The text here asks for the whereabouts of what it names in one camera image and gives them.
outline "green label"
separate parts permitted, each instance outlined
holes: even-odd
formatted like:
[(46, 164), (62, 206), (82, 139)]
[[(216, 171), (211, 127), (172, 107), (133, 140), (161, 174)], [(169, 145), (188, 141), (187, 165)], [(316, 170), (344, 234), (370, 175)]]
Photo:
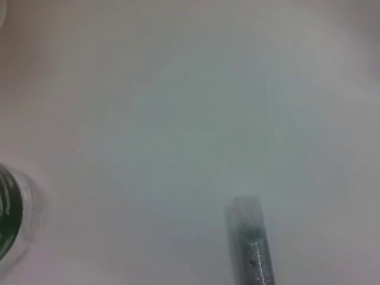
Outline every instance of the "green label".
[(6, 168), (0, 166), (0, 259), (16, 240), (23, 219), (20, 189)]

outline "white surface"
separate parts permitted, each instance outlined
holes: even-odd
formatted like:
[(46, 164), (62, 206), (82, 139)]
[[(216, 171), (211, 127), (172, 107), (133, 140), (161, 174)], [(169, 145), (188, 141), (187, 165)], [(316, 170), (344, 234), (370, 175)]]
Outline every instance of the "white surface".
[(279, 284), (378, 284), (377, 46), (311, 5), (11, 1), (2, 161), (57, 203), (8, 284), (233, 284), (241, 194)]

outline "white table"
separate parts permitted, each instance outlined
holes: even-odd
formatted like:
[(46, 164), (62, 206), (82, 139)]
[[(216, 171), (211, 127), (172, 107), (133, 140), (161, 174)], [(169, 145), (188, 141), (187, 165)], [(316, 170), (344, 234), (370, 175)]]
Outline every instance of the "white table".
[(348, 25), (245, 0), (10, 2), (0, 160), (56, 203), (8, 284), (233, 284), (224, 210), (246, 194), (278, 284), (378, 284), (379, 87)]

